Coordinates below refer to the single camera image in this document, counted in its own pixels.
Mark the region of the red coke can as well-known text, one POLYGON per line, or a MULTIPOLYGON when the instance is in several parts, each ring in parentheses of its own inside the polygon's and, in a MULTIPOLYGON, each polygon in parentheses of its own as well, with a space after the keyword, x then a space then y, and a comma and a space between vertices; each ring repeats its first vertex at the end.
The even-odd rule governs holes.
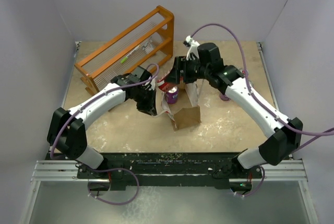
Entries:
POLYGON ((177 85, 177 80, 176 78, 173 77, 165 76, 157 80, 157 86, 163 92, 170 91, 176 85, 177 85))

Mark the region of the watermelon print canvas bag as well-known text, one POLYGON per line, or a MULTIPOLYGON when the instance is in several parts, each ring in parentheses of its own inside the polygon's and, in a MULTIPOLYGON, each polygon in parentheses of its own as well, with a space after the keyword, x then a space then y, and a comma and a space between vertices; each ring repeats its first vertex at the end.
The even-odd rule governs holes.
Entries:
POLYGON ((197 83, 185 84, 181 82, 176 85, 178 87, 177 102, 168 104, 164 98, 165 92, 161 91, 157 86, 157 80, 157 116, 166 114, 170 118, 175 131, 200 124, 199 89, 197 83))

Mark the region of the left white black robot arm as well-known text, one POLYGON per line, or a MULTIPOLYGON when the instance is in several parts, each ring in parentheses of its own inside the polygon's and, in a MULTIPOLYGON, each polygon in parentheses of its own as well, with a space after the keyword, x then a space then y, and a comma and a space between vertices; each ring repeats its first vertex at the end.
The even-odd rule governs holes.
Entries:
POLYGON ((68 110, 54 111, 47 142, 50 157, 58 150, 71 160, 89 167, 95 178, 102 178, 108 170, 108 160, 88 145, 87 129, 104 113, 131 99, 141 113, 156 116, 156 74, 138 66, 131 73, 117 75, 96 95, 68 110))

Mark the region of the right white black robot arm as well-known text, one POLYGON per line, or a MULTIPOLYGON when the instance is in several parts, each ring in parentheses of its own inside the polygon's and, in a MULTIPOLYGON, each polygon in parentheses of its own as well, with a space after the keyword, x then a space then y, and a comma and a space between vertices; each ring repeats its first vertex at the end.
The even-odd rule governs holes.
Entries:
POLYGON ((205 79, 209 85, 237 103, 260 127, 267 140, 257 148, 236 156, 232 172, 238 178, 257 165, 278 165, 300 146, 303 123, 290 119, 252 89, 245 75, 233 65, 225 65, 214 43, 191 46, 186 56, 174 59, 172 69, 162 79, 161 89, 181 82, 190 84, 205 79))

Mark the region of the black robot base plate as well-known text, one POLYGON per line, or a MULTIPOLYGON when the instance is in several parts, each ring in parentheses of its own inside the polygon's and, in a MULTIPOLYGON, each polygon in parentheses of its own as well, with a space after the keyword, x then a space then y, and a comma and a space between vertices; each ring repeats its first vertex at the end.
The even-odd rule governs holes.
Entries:
POLYGON ((249 191, 251 179, 260 179, 259 166, 248 170, 233 164, 234 152, 104 153, 100 172, 76 164, 78 177, 90 188, 123 191, 128 186, 214 187, 249 191))

